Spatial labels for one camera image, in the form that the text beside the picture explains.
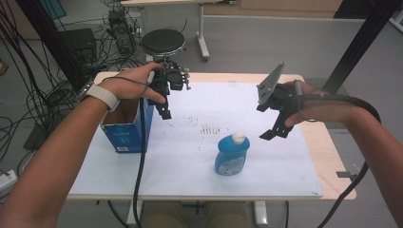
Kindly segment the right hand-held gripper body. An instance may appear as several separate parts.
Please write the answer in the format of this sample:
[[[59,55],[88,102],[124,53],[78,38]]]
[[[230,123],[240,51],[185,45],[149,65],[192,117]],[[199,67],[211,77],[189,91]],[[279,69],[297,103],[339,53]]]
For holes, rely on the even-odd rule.
[[[265,112],[268,108],[287,114],[297,112],[296,96],[299,94],[294,83],[287,85],[280,83],[279,78],[284,69],[281,62],[260,84],[258,90],[257,110]]]

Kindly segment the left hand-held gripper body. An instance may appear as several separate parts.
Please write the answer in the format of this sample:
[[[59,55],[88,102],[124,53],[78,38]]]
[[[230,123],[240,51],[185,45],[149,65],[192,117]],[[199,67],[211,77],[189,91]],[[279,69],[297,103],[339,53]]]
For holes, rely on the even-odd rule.
[[[148,78],[148,86],[166,97],[171,90],[182,90],[184,86],[189,90],[189,69],[180,67],[174,61],[156,61],[163,68],[154,69]]]

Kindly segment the blue bottle with white cap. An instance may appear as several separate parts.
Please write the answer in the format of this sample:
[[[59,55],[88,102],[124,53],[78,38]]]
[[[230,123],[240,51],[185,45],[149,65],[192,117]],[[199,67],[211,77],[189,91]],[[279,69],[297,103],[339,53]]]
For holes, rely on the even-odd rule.
[[[246,134],[236,131],[218,143],[219,153],[215,159],[215,171],[222,176],[233,176],[241,172],[250,141]]]

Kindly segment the blue cardboard box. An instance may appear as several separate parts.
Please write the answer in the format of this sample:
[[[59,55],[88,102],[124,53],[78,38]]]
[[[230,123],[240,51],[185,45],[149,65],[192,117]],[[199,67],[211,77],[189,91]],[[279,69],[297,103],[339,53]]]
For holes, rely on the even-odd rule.
[[[107,112],[100,126],[118,153],[141,153],[142,134],[148,142],[154,106],[147,99],[123,100]]]

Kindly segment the person's left hand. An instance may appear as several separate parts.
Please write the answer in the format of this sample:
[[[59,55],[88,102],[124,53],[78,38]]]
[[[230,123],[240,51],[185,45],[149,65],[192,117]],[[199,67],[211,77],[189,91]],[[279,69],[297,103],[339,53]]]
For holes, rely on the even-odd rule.
[[[151,101],[164,104],[165,97],[148,86],[149,73],[162,68],[156,63],[130,68],[119,72],[116,76],[105,79],[99,86],[113,93],[119,100],[147,98]]]

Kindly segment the person's right hand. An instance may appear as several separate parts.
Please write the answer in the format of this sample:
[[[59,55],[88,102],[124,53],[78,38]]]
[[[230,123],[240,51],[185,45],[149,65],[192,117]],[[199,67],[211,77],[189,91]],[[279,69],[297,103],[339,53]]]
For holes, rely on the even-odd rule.
[[[286,85],[293,86],[301,95],[325,94],[324,90],[313,88],[301,80],[287,82]],[[351,104],[337,101],[307,101],[296,114],[286,119],[285,125],[291,127],[305,121],[344,123],[352,107]]]

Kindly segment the black round stool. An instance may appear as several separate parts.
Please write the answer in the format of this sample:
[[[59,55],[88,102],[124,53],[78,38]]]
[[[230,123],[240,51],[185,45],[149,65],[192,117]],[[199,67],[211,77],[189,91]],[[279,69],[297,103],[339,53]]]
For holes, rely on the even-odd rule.
[[[183,50],[183,34],[171,28],[161,28],[148,32],[142,38],[142,48],[147,62],[165,61]]]

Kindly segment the white desk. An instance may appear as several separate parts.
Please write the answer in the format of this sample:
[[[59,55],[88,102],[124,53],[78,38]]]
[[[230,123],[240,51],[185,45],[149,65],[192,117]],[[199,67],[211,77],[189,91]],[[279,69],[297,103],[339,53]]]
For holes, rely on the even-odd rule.
[[[221,0],[122,0],[121,5],[126,8],[136,8],[140,11],[143,31],[148,32],[145,8],[148,6],[193,4],[198,6],[199,30],[196,32],[201,57],[208,60],[210,53],[204,40],[204,5],[215,4]]]

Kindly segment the wristwatch with white band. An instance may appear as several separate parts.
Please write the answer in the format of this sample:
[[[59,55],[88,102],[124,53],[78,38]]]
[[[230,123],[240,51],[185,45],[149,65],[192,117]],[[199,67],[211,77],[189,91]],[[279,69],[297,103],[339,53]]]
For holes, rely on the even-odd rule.
[[[93,82],[89,82],[82,87],[77,95],[77,100],[81,102],[88,96],[104,102],[107,105],[109,112],[113,112],[120,104],[120,101],[112,92],[94,84]]]

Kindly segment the grey tape piece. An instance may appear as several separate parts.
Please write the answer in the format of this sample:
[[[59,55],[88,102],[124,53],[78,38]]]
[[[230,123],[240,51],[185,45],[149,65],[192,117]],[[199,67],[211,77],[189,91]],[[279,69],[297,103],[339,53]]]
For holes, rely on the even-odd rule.
[[[357,177],[357,174],[352,174],[349,171],[337,171],[336,174],[339,178],[349,179],[350,181],[354,181]]]

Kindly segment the person's right leg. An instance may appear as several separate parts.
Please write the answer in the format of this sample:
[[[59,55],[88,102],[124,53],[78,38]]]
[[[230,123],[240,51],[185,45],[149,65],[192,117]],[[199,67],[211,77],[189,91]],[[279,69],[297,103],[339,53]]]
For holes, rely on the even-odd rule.
[[[242,202],[207,202],[207,228],[249,228]]]

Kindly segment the person's leg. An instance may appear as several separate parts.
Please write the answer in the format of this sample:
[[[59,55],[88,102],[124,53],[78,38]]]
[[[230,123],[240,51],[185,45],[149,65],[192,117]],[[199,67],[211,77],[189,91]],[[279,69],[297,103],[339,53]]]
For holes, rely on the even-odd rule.
[[[249,228],[242,202],[207,202],[207,228]]]
[[[182,205],[173,201],[148,201],[144,204],[142,228],[187,228]]]

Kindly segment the black box on floor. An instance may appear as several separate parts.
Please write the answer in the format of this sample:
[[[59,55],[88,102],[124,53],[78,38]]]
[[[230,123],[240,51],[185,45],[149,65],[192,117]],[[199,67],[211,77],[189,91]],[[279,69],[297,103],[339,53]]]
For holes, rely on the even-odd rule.
[[[90,28],[61,31],[67,50],[81,64],[93,63],[96,60],[96,39]]]

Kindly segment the person's left leg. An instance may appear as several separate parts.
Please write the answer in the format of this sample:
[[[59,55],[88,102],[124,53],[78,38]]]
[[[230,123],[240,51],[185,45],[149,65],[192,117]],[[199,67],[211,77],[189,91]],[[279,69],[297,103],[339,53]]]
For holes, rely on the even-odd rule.
[[[148,201],[144,204],[142,228],[187,228],[182,205],[173,201]]]

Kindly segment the white power strip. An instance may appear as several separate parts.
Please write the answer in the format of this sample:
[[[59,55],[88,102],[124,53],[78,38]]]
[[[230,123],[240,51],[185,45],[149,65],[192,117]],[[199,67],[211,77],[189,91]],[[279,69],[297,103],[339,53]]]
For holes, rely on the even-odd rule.
[[[7,189],[17,182],[17,176],[13,170],[0,175],[0,191]]]

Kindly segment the black metal frame post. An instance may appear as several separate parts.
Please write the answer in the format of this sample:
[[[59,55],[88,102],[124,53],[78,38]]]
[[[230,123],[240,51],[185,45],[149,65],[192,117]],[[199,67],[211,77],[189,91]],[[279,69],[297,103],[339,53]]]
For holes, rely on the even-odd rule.
[[[403,0],[380,0],[358,30],[323,88],[337,93]]]
[[[78,63],[67,50],[59,30],[40,0],[15,0],[15,2],[44,42],[59,68],[64,72],[72,88],[79,92],[86,84],[86,79]]]

